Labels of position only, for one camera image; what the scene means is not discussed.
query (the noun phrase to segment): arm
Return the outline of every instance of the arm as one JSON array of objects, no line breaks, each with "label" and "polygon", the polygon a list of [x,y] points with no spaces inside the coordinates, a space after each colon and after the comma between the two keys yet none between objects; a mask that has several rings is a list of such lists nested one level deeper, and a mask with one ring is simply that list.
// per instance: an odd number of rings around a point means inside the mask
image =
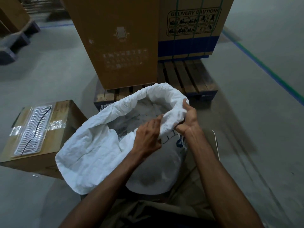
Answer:
[{"label": "arm", "polygon": [[176,127],[193,153],[206,197],[216,221],[222,227],[264,227],[259,215],[233,178],[216,158],[198,125],[196,110],[183,102],[185,122]]},{"label": "arm", "polygon": [[133,171],[151,153],[161,148],[157,141],[163,115],[140,126],[134,145],[125,159],[92,190],[64,219],[60,228],[95,227],[106,217],[115,202],[119,190],[130,178]]}]

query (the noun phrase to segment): person's left hand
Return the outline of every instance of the person's left hand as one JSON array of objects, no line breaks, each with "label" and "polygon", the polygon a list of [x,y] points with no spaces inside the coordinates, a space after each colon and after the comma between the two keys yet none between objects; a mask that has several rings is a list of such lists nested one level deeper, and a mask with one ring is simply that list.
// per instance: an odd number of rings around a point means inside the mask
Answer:
[{"label": "person's left hand", "polygon": [[136,131],[134,145],[130,153],[138,156],[141,161],[161,148],[162,144],[160,140],[158,141],[158,136],[162,118],[163,114],[141,125]]}]

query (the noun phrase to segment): person's left arm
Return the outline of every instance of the person's left arm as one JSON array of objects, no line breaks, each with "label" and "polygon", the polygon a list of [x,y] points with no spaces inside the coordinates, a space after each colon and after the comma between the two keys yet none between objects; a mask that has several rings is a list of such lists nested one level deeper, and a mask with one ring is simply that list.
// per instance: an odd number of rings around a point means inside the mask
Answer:
[{"label": "person's left arm", "polygon": [[92,190],[63,220],[60,228],[95,227],[100,224],[115,202],[120,188],[130,178],[133,171],[150,154],[161,148],[158,142],[162,115],[153,119],[136,132],[132,150],[124,160]]}]

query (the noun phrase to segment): gray floor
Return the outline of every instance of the gray floor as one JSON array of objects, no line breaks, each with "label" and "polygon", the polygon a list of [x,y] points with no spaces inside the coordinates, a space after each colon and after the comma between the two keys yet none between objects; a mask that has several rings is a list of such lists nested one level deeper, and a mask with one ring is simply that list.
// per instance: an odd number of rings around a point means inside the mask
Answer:
[{"label": "gray floor", "polygon": [[[225,24],[302,95],[303,3],[235,0]],[[24,106],[73,99],[87,117],[97,113],[97,76],[74,26],[42,28],[18,56],[0,67],[1,150]],[[223,35],[203,62],[221,91],[211,107],[191,103],[200,124],[215,130],[222,163],[265,224],[302,227],[304,107]],[[3,227],[56,227],[79,201],[61,180],[4,167],[0,179]]]}]

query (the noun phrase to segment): person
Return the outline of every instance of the person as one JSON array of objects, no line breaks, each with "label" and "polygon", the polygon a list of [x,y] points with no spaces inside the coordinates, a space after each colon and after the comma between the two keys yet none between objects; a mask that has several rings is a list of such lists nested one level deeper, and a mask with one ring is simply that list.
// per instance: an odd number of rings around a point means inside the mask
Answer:
[{"label": "person", "polygon": [[187,110],[185,120],[175,130],[185,137],[192,158],[187,154],[186,168],[181,168],[181,178],[167,203],[117,199],[137,166],[160,149],[158,136],[162,115],[159,115],[138,128],[129,154],[68,214],[60,227],[264,227],[218,160],[217,148],[211,145],[215,139],[208,141],[198,124],[196,110],[186,99],[183,107]]}]

